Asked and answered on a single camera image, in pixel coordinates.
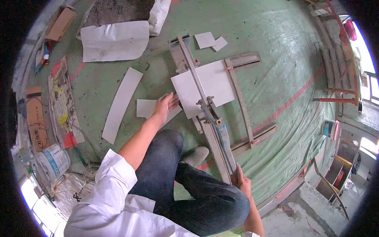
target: window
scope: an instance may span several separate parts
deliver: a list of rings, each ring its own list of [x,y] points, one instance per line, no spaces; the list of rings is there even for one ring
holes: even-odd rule
[[[367,155],[371,156],[373,159],[376,160],[376,156],[379,153],[379,146],[372,141],[370,141],[367,138],[362,137],[362,140],[360,141],[360,150],[366,153]]]
[[[379,105],[379,86],[378,76],[371,72],[365,72],[367,74],[367,91],[361,93],[364,100]]]
[[[27,179],[21,185],[21,192],[30,208],[36,223],[46,236],[63,236],[67,221],[64,220],[51,205],[50,200],[43,195],[40,199],[34,192],[35,185],[32,179]]]

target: cardboard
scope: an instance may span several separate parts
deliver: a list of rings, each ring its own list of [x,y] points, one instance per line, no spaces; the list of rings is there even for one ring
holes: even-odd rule
[[[52,26],[46,30],[46,39],[59,41],[63,37],[67,28],[71,24],[71,22],[75,19],[76,13],[65,7],[58,18],[54,21],[54,17],[52,18]]]
[[[40,86],[26,89],[26,111],[31,142],[35,151],[41,152],[50,144],[47,140]]]

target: tile cutter rail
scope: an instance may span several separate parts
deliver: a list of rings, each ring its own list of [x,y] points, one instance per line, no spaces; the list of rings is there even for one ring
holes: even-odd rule
[[[226,65],[225,70],[228,70],[230,73],[230,77],[237,94],[237,99],[240,104],[240,109],[245,122],[247,133],[247,137],[243,139],[243,141],[239,142],[236,146],[234,146],[234,150],[232,150],[230,148],[230,140],[226,125],[220,116],[220,113],[218,112],[215,104],[213,103],[214,97],[207,96],[205,94],[199,76],[197,75],[196,67],[200,65],[200,62],[193,58],[192,53],[188,47],[190,39],[190,35],[186,35],[184,37],[178,35],[176,39],[168,42],[169,49],[171,56],[177,66],[176,72],[180,74],[188,70],[191,71],[192,77],[201,97],[201,99],[196,104],[200,105],[203,111],[200,115],[192,118],[192,121],[194,122],[198,132],[205,134],[211,152],[215,158],[218,170],[220,171],[222,180],[230,184],[230,175],[233,174],[236,170],[233,154],[235,153],[235,155],[239,155],[244,151],[251,149],[254,142],[258,140],[252,134],[247,109],[242,97],[241,88],[236,79],[234,69],[237,67],[257,65],[261,63],[260,57],[259,54],[255,52],[224,59]],[[270,124],[267,131],[268,132],[260,132],[259,136],[265,137],[265,139],[267,139],[268,135],[271,135],[277,131],[276,124]]]

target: paint bucket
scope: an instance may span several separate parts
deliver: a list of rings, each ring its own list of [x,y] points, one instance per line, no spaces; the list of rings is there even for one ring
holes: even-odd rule
[[[340,131],[340,122],[326,119],[321,127],[321,133],[327,137],[331,137],[334,141],[337,139]]]
[[[53,192],[54,187],[62,179],[62,175],[70,167],[71,162],[66,150],[59,144],[49,146],[33,157],[32,168],[36,170],[38,183],[47,192]]]

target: concrete floor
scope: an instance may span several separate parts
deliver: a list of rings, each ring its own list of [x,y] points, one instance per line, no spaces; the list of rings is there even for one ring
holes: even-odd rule
[[[92,0],[80,0],[75,8],[77,18],[63,39],[50,53],[50,64],[32,73],[29,85],[42,85],[47,93],[47,78],[52,67],[67,57],[69,74],[82,63],[81,41],[75,38],[84,12]],[[219,52],[211,48],[199,49],[194,38],[189,47],[201,64],[230,56],[257,51],[262,64],[237,71],[237,78],[245,98],[253,130],[270,122],[278,124],[278,134],[254,150],[236,157],[247,177],[252,179],[252,195],[256,204],[262,203],[284,185],[311,159],[320,142],[321,124],[333,119],[335,107],[330,103],[312,102],[313,97],[326,97],[325,75],[315,43],[319,41],[312,17],[303,1],[257,0],[219,1],[182,0],[171,4],[161,34],[150,37],[143,55],[136,60],[86,63],[72,82],[78,120],[100,160],[108,149],[118,150],[142,125],[144,118],[136,117],[136,99],[157,99],[174,91],[170,78],[175,64],[168,50],[168,40],[178,34],[198,34],[211,31],[215,38],[228,41]],[[114,145],[101,139],[113,98],[128,67],[144,73],[121,122]],[[246,136],[238,102],[220,107],[228,126],[231,143]],[[206,145],[205,137],[195,129],[183,112],[164,129],[175,129],[185,138],[184,151]],[[85,159],[99,162],[89,142],[78,144]],[[72,169],[81,171],[78,154],[68,149]],[[219,177],[209,155],[205,171]],[[175,198],[185,199],[188,193],[181,185],[175,186]]]

